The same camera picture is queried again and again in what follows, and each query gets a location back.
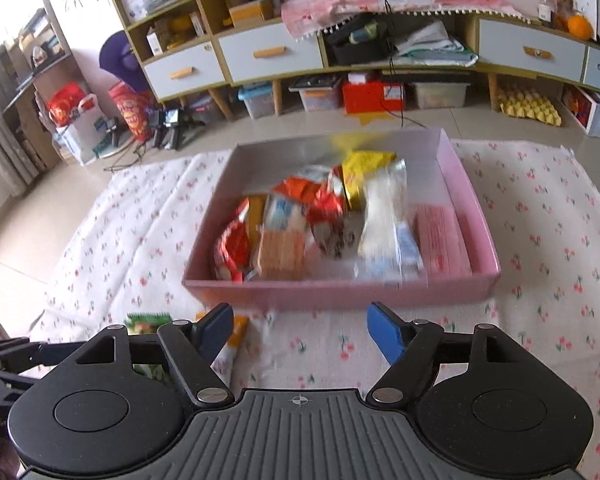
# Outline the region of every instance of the crosshair mark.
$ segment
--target crosshair mark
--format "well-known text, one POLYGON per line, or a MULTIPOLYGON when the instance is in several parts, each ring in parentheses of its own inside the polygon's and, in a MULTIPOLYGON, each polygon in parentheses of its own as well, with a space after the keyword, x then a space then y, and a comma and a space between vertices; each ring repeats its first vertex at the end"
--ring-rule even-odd
POLYGON ((309 400, 311 400, 311 399, 307 399, 305 396, 302 396, 302 395, 297 395, 293 399, 289 399, 289 400, 291 400, 291 402, 297 406, 302 406, 302 405, 308 403, 309 400))

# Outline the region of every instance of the pink box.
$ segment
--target pink box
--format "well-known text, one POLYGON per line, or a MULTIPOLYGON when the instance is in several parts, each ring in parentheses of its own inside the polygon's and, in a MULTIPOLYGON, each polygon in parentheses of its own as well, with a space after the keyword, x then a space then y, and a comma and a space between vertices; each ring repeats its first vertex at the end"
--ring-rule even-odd
POLYGON ((238 145, 221 175, 200 225, 183 284, 205 306, 222 301, 236 307, 328 309, 366 308, 372 301, 391 307, 475 303, 490 297, 500 277, 491 234, 462 163, 440 129, 351 132, 238 145), (452 206, 473 273, 443 274, 403 283, 357 280, 304 280, 248 283, 214 279, 212 247, 232 219, 241 197, 270 189, 308 164, 334 166, 352 150, 395 152, 407 163, 413 205, 452 206))

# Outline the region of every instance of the orange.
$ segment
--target orange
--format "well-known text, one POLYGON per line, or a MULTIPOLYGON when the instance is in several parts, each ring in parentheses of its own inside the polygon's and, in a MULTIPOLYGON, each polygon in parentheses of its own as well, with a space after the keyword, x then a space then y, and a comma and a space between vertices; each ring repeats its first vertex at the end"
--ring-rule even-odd
POLYGON ((589 20, 579 14, 569 18, 567 28, 569 29, 569 34, 579 40, 587 41, 593 37, 593 27, 591 27, 589 20))

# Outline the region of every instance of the egg tray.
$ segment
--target egg tray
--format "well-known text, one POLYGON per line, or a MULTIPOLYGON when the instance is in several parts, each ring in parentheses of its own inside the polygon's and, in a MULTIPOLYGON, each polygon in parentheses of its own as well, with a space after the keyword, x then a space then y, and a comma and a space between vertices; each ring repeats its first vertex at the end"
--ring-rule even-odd
POLYGON ((558 110, 535 88, 525 89, 515 84, 504 86, 498 91, 498 102, 502 113, 510 117, 535 119, 553 126, 562 125, 558 110))

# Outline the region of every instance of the yellow snack bag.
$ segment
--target yellow snack bag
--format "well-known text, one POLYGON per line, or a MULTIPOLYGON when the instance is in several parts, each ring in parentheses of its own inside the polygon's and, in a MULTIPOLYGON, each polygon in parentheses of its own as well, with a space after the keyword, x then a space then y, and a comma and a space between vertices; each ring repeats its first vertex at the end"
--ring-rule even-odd
POLYGON ((395 160, 395 153, 389 152, 351 152, 342 163, 342 177, 347 200, 352 210, 362 210, 362 184, 365 174, 385 167, 395 160))
POLYGON ((262 217, 264 216, 264 206, 267 203, 266 194, 254 194, 247 196, 249 199, 249 209, 245 221, 247 227, 247 238, 251 245, 251 250, 258 246, 260 241, 260 232, 258 227, 262 225, 262 217))

